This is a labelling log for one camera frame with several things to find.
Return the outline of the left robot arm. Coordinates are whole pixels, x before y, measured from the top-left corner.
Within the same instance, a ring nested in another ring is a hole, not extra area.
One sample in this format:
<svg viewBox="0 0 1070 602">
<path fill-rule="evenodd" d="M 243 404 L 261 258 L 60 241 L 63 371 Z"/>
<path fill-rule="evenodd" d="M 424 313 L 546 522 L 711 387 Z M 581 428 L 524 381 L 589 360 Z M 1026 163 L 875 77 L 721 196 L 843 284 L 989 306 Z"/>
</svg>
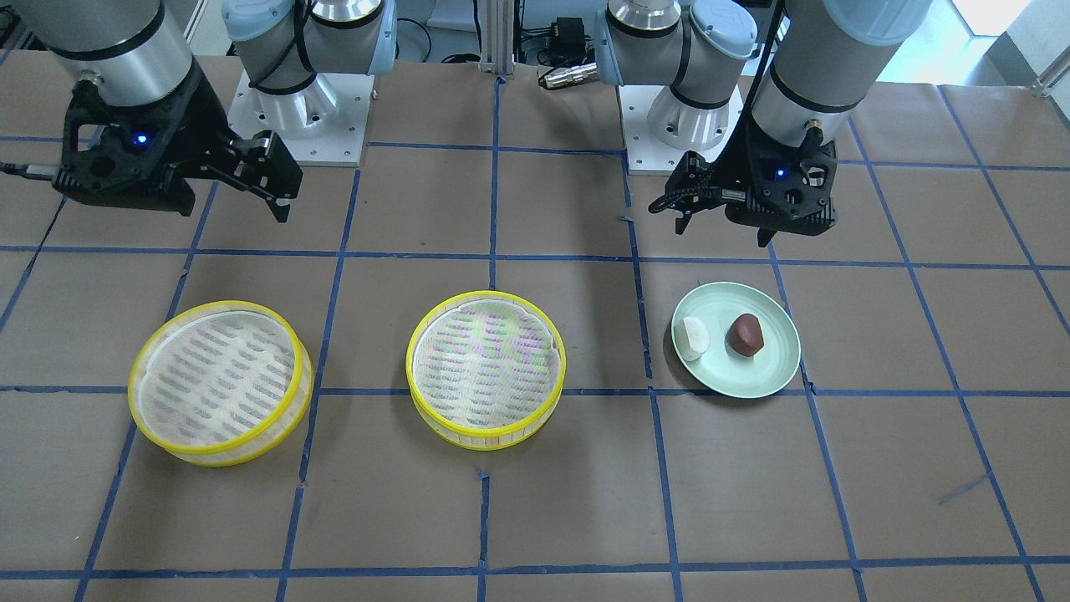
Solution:
<svg viewBox="0 0 1070 602">
<path fill-rule="evenodd" d="M 756 228 L 816 237 L 837 223 L 836 140 L 878 74 L 921 24 L 928 1 L 779 1 L 737 122 L 730 103 L 756 46 L 753 16 L 734 1 L 609 1 L 594 38 L 606 84 L 657 84 L 649 126 L 681 159 L 649 203 L 693 214 L 723 209 Z"/>
</svg>

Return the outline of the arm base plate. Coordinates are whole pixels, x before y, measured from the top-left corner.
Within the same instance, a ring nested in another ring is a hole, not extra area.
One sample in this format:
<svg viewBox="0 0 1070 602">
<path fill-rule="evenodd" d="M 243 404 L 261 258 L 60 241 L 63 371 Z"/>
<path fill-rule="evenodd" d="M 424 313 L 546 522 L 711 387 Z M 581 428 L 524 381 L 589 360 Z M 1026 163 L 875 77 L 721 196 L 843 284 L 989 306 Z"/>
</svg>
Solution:
<svg viewBox="0 0 1070 602">
<path fill-rule="evenodd" d="M 681 105 L 669 91 L 672 83 L 664 74 L 618 87 L 620 125 L 631 175 L 671 175 L 686 151 L 718 160 L 742 118 L 744 96 L 737 81 L 725 105 L 709 115 Z"/>
<path fill-rule="evenodd" d="M 231 129 L 241 137 L 275 132 L 301 166 L 360 167 L 374 76 L 318 74 L 309 87 L 286 95 L 248 83 L 243 73 L 227 111 Z"/>
</svg>

